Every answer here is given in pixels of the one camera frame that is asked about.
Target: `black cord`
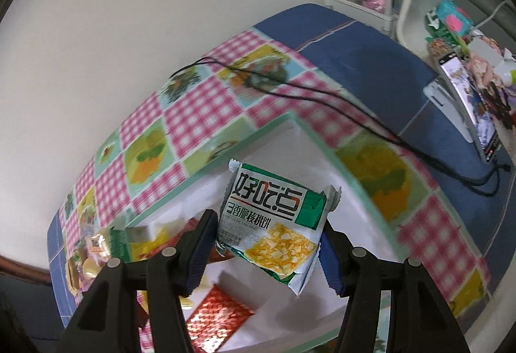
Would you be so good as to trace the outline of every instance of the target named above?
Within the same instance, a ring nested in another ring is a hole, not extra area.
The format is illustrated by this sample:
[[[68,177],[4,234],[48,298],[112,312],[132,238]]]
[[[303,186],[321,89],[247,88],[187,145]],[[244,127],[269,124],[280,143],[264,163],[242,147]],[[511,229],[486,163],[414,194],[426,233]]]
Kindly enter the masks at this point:
[[[46,337],[34,337],[34,336],[29,336],[29,338],[34,339],[34,340],[41,340],[41,341],[59,341],[58,338],[46,338]]]
[[[480,196],[484,196],[484,197],[493,197],[493,196],[495,196],[495,194],[500,189],[500,169],[503,169],[504,171],[510,171],[511,167],[509,165],[507,165],[507,164],[498,165],[496,163],[496,161],[495,161],[494,162],[494,167],[484,177],[477,178],[477,179],[465,177],[465,176],[459,174],[458,172],[456,172],[452,167],[450,167],[448,164],[446,164],[444,161],[440,160],[439,158],[435,158],[435,157],[433,157],[433,156],[431,156],[431,155],[429,155],[427,153],[424,153],[423,151],[413,147],[407,141],[405,141],[404,139],[399,137],[388,126],[383,124],[379,119],[377,119],[376,117],[370,115],[368,112],[366,112],[360,106],[355,104],[353,101],[343,97],[342,95],[335,94],[335,93],[330,92],[330,91],[324,91],[322,89],[316,89],[316,88],[312,88],[312,87],[309,87],[309,86],[303,86],[303,85],[300,85],[300,84],[293,84],[293,83],[290,83],[290,82],[273,79],[273,78],[270,78],[269,76],[267,76],[266,74],[263,74],[263,73],[260,73],[260,72],[257,72],[257,71],[253,71],[253,70],[250,70],[250,69],[244,69],[244,68],[238,68],[238,67],[231,66],[231,65],[226,65],[225,63],[222,63],[219,60],[217,60],[217,59],[215,59],[213,57],[210,57],[210,56],[202,57],[202,58],[196,60],[195,62],[193,62],[193,63],[191,63],[191,64],[189,64],[187,66],[184,66],[181,69],[178,69],[176,72],[174,72],[170,76],[170,78],[172,78],[175,75],[177,75],[178,73],[180,73],[180,72],[182,72],[184,70],[190,69],[190,68],[192,68],[194,66],[208,65],[208,64],[217,64],[219,66],[223,66],[226,69],[229,69],[230,71],[232,71],[235,74],[239,75],[243,79],[244,84],[246,86],[251,87],[253,89],[256,89],[257,91],[262,92],[264,94],[272,95],[272,96],[279,97],[279,98],[295,99],[295,100],[300,100],[300,101],[310,101],[310,102],[313,102],[313,103],[317,103],[317,104],[321,104],[321,105],[327,106],[328,108],[338,112],[340,115],[348,118],[350,121],[352,121],[353,123],[355,123],[359,127],[362,127],[363,129],[367,130],[371,134],[375,135],[379,139],[385,140],[386,142],[389,142],[389,143],[394,144],[394,145],[396,145],[398,147],[401,147],[401,148],[404,148],[406,150],[409,150],[410,152],[414,153],[414,155],[419,157],[422,161],[427,163],[427,165],[429,165],[430,167],[436,169],[437,171],[440,171],[441,173],[449,176],[450,178],[456,179],[461,184],[463,184],[466,188],[468,188],[470,191],[472,191],[472,192],[474,192],[476,194],[479,194]],[[240,73],[247,73],[247,74],[252,74],[252,75],[258,75],[258,76],[261,76],[262,78],[268,79],[269,81],[277,82],[278,84],[284,84],[284,85],[288,85],[290,87],[295,87],[295,88],[298,88],[298,89],[304,89],[306,91],[311,91],[311,92],[315,92],[315,93],[320,93],[320,94],[328,95],[328,96],[331,96],[331,97],[334,97],[334,98],[338,98],[338,99],[340,99],[342,101],[345,101],[346,103],[350,104],[355,109],[360,111],[360,113],[362,113],[365,116],[367,116],[369,119],[371,119],[375,124],[380,126],[383,130],[385,130],[392,137],[385,136],[385,135],[383,135],[383,134],[381,134],[381,133],[371,129],[370,127],[366,126],[365,124],[362,124],[360,121],[358,121],[355,118],[351,117],[349,114],[345,113],[344,111],[340,110],[339,108],[337,108],[337,107],[327,103],[326,101],[323,101],[323,100],[320,100],[320,99],[317,99],[317,98],[301,97],[301,96],[296,96],[296,95],[287,95],[287,94],[281,94],[281,93],[277,93],[277,92],[273,92],[273,91],[268,91],[266,89],[263,89],[263,88],[260,88],[258,86],[255,86],[254,84],[251,83],[250,78],[244,78]],[[475,187],[479,187],[479,186],[485,185],[495,172],[496,172],[496,185],[495,185],[495,189],[493,191],[487,192],[487,191],[483,191],[483,190],[479,190],[479,189],[475,188]]]

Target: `checkered pattern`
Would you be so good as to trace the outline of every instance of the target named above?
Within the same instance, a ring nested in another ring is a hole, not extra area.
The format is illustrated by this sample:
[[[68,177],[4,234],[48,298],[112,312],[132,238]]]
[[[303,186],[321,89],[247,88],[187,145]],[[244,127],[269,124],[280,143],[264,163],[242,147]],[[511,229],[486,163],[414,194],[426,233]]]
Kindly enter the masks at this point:
[[[230,38],[220,46],[215,47],[210,53],[207,53],[206,56],[211,56],[225,65],[230,65],[264,44],[265,40],[253,31],[244,31]],[[210,66],[210,69],[214,73],[223,69],[223,67],[219,65],[208,66]]]
[[[61,224],[61,229],[65,229],[65,212],[64,212],[62,206],[58,211],[58,216],[59,216],[59,223]]]
[[[161,115],[156,93],[152,94],[120,126],[122,148],[126,149]]]
[[[64,234],[66,235],[66,252],[68,253],[68,257],[70,257],[70,254],[75,247],[75,243],[79,241],[80,238],[77,210],[74,210],[68,218],[68,221],[66,221],[66,224],[64,225]]]
[[[140,331],[140,346],[142,353],[154,353],[151,326],[147,324],[143,330],[141,328],[138,330]]]
[[[138,290],[136,292],[136,300],[140,304],[144,303],[144,295],[141,292],[141,290]],[[150,324],[147,322],[147,326],[143,330],[140,328],[139,331],[140,331],[140,346],[141,346],[142,353],[154,353],[154,344],[152,342],[152,333],[151,333]]]
[[[481,257],[477,260],[478,269],[481,272],[482,280],[484,282],[484,287],[487,288],[487,285],[491,281],[491,272],[489,272],[489,267],[487,266],[487,261],[484,257]]]
[[[476,259],[465,243],[460,228],[435,195],[397,235],[410,255],[422,261],[444,298],[451,300],[476,265]]]
[[[122,155],[119,155],[95,182],[100,226],[110,223],[131,202],[125,182]]]
[[[165,194],[169,193],[186,179],[186,175],[178,163],[152,183],[133,200],[133,206],[138,214],[151,207]]]
[[[404,158],[404,160],[406,162],[408,162],[409,165],[414,167],[414,169],[420,173],[420,175],[424,178],[426,185],[429,186],[430,189],[432,189],[432,190],[438,189],[439,184],[437,183],[437,181],[434,180],[434,178],[428,171],[425,164],[422,163],[419,160],[419,158],[416,157],[416,155],[414,155],[412,152],[410,152],[406,149],[401,149],[401,148],[400,148],[400,153],[401,153],[402,157]]]
[[[307,69],[313,69],[316,67],[311,61],[309,61],[301,53],[298,53],[297,51],[292,50],[290,47],[287,47],[282,42],[277,42],[276,40],[271,40],[270,44],[274,45],[274,47],[276,47],[280,52],[285,53],[286,55],[289,55],[290,57],[296,59],[301,64],[301,66],[304,66]]]
[[[77,204],[83,199],[84,195],[89,191],[91,186],[94,184],[94,160],[91,160],[83,169],[81,175],[75,183],[75,196],[77,197]]]
[[[166,110],[164,119],[175,152],[182,158],[241,113],[240,105],[212,76]]]
[[[292,83],[315,87],[325,91],[338,92],[335,89],[331,89],[326,82],[311,71],[298,76]],[[353,106],[328,95],[317,94],[312,91],[305,91],[289,86],[279,86],[276,88],[275,92],[324,100],[343,112],[348,113],[359,122],[365,124],[368,122],[367,117]],[[331,148],[336,148],[343,137],[353,134],[359,127],[335,110],[322,106],[321,104],[280,98],[272,95],[267,95],[256,105],[250,107],[247,113],[253,119],[257,127],[262,127],[287,111],[295,112],[299,118],[307,122]]]

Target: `white wall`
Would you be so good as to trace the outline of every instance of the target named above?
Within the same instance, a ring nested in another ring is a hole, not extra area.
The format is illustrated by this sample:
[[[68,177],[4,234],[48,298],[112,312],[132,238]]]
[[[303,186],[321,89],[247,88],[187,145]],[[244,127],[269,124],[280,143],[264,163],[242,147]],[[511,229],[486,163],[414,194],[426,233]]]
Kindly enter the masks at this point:
[[[15,0],[0,24],[0,254],[47,267],[46,230],[97,147],[174,69],[322,0]]]

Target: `green snack wrapper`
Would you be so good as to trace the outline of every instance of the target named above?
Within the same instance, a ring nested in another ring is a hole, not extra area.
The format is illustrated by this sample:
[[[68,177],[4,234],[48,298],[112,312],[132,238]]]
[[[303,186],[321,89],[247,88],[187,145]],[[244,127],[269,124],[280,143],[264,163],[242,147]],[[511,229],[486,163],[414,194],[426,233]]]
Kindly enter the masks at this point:
[[[129,254],[129,243],[127,242],[127,233],[120,229],[109,229],[109,247],[111,249],[112,258],[118,257],[124,263],[131,262]]]
[[[455,35],[447,29],[446,25],[438,18],[435,13],[435,8],[425,15],[426,31],[430,33],[433,38],[441,38],[452,47],[459,45]]]
[[[296,295],[315,266],[326,216],[341,191],[316,193],[295,181],[231,160],[220,210],[217,247],[229,250],[288,285]]]

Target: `red foil wrapper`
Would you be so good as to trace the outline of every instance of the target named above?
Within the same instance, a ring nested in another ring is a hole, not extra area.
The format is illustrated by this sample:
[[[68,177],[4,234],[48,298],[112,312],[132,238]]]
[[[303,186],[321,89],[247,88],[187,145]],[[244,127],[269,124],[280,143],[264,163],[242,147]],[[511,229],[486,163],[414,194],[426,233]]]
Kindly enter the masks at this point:
[[[197,353],[214,353],[251,315],[254,312],[247,306],[214,285],[186,322],[193,348]]]

